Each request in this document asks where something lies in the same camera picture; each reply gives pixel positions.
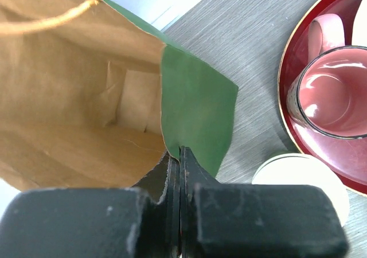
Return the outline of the green paper cups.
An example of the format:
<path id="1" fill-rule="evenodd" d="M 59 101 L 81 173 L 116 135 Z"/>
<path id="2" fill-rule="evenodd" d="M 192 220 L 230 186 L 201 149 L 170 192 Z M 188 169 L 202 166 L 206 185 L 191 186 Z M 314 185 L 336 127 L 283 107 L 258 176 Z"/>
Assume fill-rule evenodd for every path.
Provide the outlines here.
<path id="1" fill-rule="evenodd" d="M 323 190 L 344 226 L 349 218 L 350 204 L 346 186 L 322 161 L 312 155 L 276 153 L 255 172 L 253 184 L 311 185 Z"/>

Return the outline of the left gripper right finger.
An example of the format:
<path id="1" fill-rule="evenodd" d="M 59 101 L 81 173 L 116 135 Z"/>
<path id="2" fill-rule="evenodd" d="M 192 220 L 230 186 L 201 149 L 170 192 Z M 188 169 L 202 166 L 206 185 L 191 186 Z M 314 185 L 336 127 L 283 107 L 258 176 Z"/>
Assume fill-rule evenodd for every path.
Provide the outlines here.
<path id="1" fill-rule="evenodd" d="M 182 257 L 344 257 L 349 243 L 313 185 L 219 183 L 180 149 Z"/>

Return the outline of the green brown paper bag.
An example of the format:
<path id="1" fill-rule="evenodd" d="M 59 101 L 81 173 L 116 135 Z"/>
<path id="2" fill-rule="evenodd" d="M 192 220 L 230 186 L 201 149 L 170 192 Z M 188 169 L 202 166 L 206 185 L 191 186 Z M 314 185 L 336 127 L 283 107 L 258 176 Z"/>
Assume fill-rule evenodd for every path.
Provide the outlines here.
<path id="1" fill-rule="evenodd" d="M 238 87 L 111 0 L 1 0 L 1 178 L 128 187 L 167 151 L 216 175 Z"/>

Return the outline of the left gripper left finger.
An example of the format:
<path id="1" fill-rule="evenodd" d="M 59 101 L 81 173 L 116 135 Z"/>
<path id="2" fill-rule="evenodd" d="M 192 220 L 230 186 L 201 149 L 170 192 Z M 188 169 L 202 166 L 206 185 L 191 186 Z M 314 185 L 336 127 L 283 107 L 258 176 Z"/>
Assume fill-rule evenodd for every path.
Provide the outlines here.
<path id="1" fill-rule="evenodd" d="M 1 218 L 2 257 L 178 257 L 179 162 L 127 188 L 34 189 Z"/>

